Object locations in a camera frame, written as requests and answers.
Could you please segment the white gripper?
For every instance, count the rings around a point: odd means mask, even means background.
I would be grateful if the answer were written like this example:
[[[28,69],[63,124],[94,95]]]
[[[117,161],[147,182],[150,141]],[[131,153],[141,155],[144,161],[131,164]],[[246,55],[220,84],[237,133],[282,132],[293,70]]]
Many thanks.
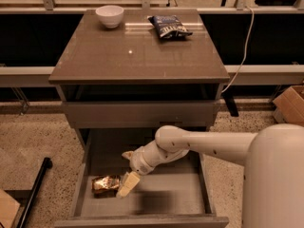
[[[125,198],[139,183],[139,175],[151,173],[160,164],[179,160],[188,152],[188,149],[182,149],[173,142],[160,144],[157,141],[152,141],[135,151],[123,152],[122,156],[129,160],[132,172],[124,174],[116,197]]]

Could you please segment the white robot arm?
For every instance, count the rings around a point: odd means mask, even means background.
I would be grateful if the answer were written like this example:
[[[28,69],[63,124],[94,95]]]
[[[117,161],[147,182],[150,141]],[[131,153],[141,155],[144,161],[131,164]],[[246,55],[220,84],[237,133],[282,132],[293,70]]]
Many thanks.
[[[189,151],[244,167],[241,228],[304,228],[304,127],[280,123],[257,133],[195,132],[160,127],[155,139],[126,151],[131,171],[118,191],[126,197],[140,177]]]

